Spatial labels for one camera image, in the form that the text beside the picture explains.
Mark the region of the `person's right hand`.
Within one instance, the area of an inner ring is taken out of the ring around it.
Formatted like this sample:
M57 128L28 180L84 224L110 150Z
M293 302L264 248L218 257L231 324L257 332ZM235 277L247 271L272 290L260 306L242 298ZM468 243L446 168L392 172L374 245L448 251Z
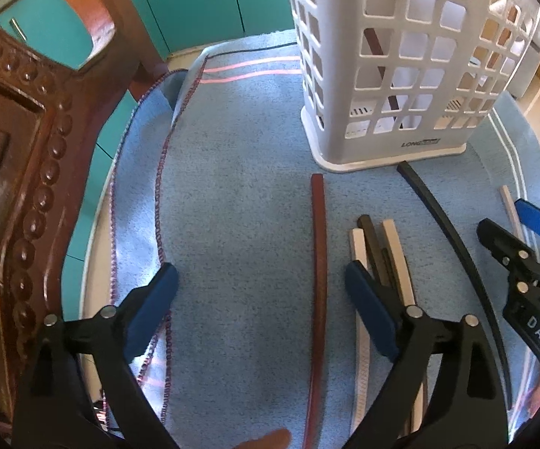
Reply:
M540 409L540 368L535 373L536 378L528 386L528 391L521 398L518 418L512 423L510 436L514 440L518 433L527 425Z

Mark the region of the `person's left hand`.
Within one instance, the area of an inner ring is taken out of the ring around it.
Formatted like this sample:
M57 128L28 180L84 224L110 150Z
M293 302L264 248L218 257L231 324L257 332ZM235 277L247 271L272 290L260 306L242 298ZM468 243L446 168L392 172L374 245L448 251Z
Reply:
M291 442L291 433L285 428L274 430L258 439L244 441L234 449L287 449Z

